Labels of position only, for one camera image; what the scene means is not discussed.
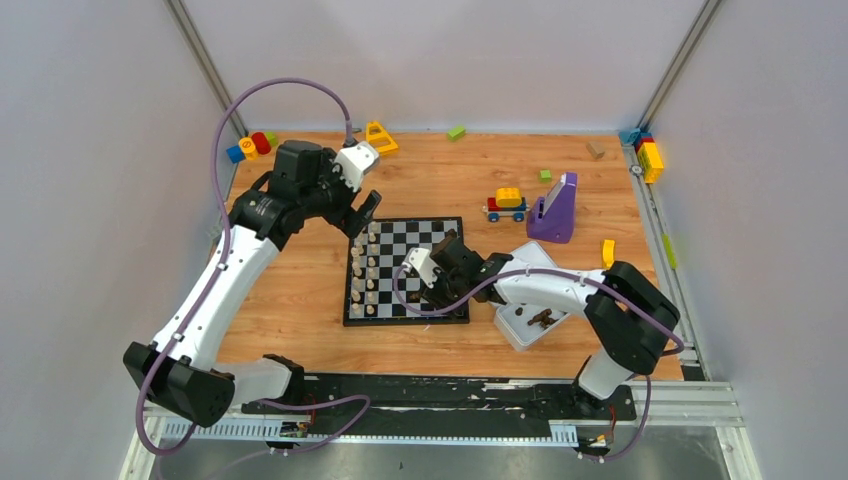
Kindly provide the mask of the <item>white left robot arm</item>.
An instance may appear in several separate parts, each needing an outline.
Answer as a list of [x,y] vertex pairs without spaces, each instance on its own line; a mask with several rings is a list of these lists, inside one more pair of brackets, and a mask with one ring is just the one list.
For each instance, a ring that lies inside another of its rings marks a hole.
[[152,403],[203,428],[233,406],[268,399],[283,413],[306,400],[304,369],[280,355],[223,364],[218,351],[256,280],[311,218],[322,218],[347,238],[371,222],[381,196],[352,203],[379,163],[366,142],[339,151],[287,140],[265,172],[233,203],[207,267],[176,314],[148,344],[133,342],[123,363]]

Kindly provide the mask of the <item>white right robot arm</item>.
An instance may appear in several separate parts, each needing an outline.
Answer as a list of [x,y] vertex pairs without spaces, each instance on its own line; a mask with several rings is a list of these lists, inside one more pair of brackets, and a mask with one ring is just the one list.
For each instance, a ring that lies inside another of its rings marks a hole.
[[420,279],[419,294],[436,315],[475,300],[586,319],[600,349],[585,362],[570,392],[573,408],[584,417],[601,414],[620,384],[652,375],[661,358],[684,348],[674,332],[679,309],[625,261],[606,269],[565,269],[535,241],[482,257],[449,232],[431,249],[410,249],[398,272]]

